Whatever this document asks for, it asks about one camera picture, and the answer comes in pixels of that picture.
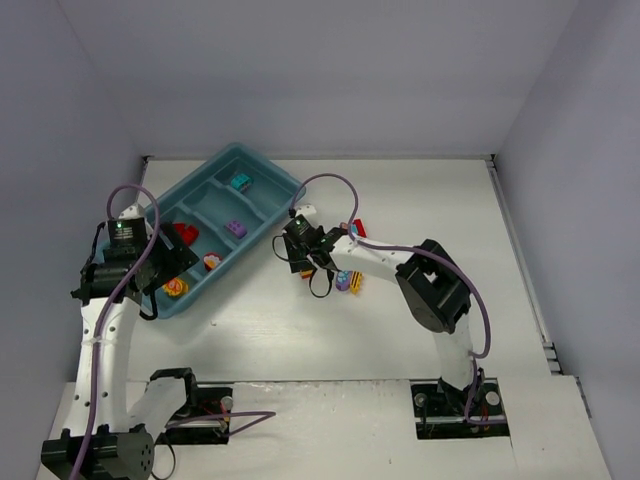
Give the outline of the red long lego brick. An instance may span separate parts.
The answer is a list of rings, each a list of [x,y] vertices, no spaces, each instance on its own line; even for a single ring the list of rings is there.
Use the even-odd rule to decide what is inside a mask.
[[[363,224],[363,222],[362,222],[362,220],[360,218],[355,218],[353,220],[353,222],[352,222],[352,231],[358,237],[362,237],[362,238],[366,238],[367,237],[366,229],[365,229],[364,224]]]

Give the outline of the small orange lego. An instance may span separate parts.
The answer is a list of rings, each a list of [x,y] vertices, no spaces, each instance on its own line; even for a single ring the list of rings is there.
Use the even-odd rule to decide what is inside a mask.
[[[180,298],[189,292],[190,286],[182,278],[176,277],[165,283],[162,290],[169,297]]]

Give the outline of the red L-shaped lego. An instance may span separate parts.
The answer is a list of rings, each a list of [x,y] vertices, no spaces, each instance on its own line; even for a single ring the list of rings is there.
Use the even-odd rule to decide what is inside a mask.
[[[190,224],[174,223],[175,230],[187,246],[191,246],[199,237],[199,230]]]

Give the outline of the purple rectangular lego brick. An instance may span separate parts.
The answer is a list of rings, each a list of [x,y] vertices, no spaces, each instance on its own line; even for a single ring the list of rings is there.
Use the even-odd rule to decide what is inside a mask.
[[[231,220],[225,224],[226,230],[237,239],[242,239],[247,235],[246,227],[237,220]]]

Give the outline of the red white lego brick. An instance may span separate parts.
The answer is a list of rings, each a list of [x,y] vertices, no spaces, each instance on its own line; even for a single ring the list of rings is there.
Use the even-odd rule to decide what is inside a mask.
[[[209,252],[202,257],[202,263],[207,272],[216,269],[222,261],[223,258],[215,252]]]

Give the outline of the teal rounded lego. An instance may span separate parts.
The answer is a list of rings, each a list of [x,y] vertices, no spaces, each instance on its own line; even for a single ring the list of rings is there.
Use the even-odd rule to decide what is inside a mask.
[[[230,180],[230,186],[240,193],[246,192],[252,185],[253,179],[245,173],[238,173]]]

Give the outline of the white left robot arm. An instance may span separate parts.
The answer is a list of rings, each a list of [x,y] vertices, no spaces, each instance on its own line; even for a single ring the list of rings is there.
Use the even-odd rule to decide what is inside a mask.
[[[158,437],[196,389],[191,369],[158,370],[127,405],[133,327],[158,316],[142,312],[142,300],[198,258],[170,222],[121,217],[103,225],[109,244],[92,250],[71,293],[83,330],[74,395],[60,433],[42,444],[41,462],[58,479],[149,478]]]

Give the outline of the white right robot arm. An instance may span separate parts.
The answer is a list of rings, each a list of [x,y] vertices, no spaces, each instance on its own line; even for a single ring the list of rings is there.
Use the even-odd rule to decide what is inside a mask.
[[[467,394],[477,380],[467,315],[471,291],[441,245],[426,240],[418,247],[398,247],[350,235],[342,227],[326,231],[292,211],[283,229],[287,261],[296,273],[307,268],[363,273],[397,286],[416,322],[434,336],[440,361],[440,386]]]

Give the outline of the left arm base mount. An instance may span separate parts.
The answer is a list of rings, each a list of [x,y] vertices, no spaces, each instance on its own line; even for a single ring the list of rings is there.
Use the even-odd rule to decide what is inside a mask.
[[[160,445],[226,445],[229,442],[229,419],[196,421],[233,409],[233,387],[230,384],[200,383],[191,368],[178,367],[156,370],[152,381],[173,379],[181,382],[186,402],[168,419],[170,423],[189,420],[189,423],[163,429],[156,437]]]

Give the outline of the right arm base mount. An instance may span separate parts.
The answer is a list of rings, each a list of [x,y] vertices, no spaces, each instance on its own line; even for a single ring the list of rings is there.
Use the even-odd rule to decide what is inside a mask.
[[[464,440],[510,436],[498,381],[480,380],[471,403],[469,422],[464,413],[467,393],[444,387],[440,381],[412,382],[411,400],[418,440]]]

